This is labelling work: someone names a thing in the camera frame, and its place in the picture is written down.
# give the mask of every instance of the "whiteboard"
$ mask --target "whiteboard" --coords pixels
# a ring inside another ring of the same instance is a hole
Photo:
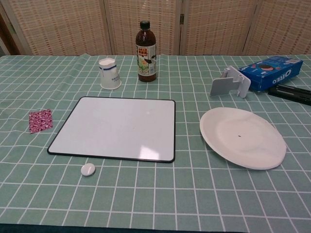
[[[172,162],[175,102],[82,97],[49,154]]]

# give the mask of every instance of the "white paper plate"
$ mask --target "white paper plate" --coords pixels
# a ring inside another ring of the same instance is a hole
[[[223,158],[251,169],[270,169],[285,157],[286,143],[265,119],[236,108],[214,108],[200,120],[207,144]]]

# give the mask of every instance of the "bottle label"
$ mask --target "bottle label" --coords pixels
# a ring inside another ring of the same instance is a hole
[[[156,45],[137,47],[138,74],[150,76],[156,73]]]

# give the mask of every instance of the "black object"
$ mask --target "black object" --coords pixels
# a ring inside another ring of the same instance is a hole
[[[150,28],[150,22],[149,21],[141,21],[140,22],[140,28],[141,29],[149,29]]]
[[[60,226],[23,225],[23,224],[0,224],[0,232],[1,233],[196,233],[194,231],[164,231],[164,230],[147,230],[147,229],[110,228],[110,227],[108,228],[60,227]]]
[[[278,84],[270,87],[268,94],[311,106],[311,91],[298,87]]]

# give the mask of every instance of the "table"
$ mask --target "table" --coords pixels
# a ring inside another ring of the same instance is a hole
[[[158,57],[158,78],[137,79],[135,56],[117,60],[122,86],[100,87],[106,56],[0,58],[0,223],[197,231],[308,232],[311,229],[311,107],[249,92],[210,97],[212,78],[229,65],[267,56]],[[311,55],[286,84],[311,88]],[[174,163],[53,156],[47,146],[82,96],[176,101]],[[271,122],[287,145],[284,162],[250,170],[204,142],[199,119],[233,107]],[[53,128],[30,134],[30,111],[51,109]],[[96,165],[91,177],[81,165]]]

